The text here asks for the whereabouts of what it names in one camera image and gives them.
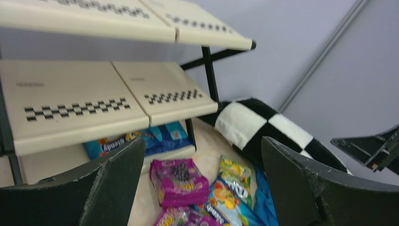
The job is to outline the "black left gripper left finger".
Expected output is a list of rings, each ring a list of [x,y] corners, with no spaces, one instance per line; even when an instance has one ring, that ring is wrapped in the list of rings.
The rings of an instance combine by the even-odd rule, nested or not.
[[[0,190],[3,226],[125,226],[140,178],[145,141],[135,138],[66,172]]]

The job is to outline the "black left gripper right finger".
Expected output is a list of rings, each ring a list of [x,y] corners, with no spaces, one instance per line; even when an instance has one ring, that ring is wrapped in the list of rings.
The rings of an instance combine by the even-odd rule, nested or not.
[[[261,148],[279,225],[398,225],[398,186],[341,172],[271,137]]]

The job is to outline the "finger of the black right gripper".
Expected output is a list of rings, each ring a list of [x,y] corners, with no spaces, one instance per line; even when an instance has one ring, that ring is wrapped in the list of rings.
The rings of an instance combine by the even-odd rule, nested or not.
[[[372,171],[399,171],[399,126],[368,137],[333,138],[330,143]]]

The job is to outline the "green Fox's candy bag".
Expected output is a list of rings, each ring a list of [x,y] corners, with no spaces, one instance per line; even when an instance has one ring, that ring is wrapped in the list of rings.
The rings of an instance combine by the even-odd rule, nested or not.
[[[248,166],[221,155],[219,175],[227,183],[229,188],[252,209],[251,174],[252,170]]]

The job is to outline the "purple grape candy bag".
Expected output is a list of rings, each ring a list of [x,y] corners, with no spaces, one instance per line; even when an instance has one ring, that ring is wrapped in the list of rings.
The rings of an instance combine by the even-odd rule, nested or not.
[[[215,219],[184,207],[167,207],[157,217],[153,226],[220,226]]]
[[[154,159],[149,176],[162,208],[203,204],[210,195],[209,180],[191,158]]]

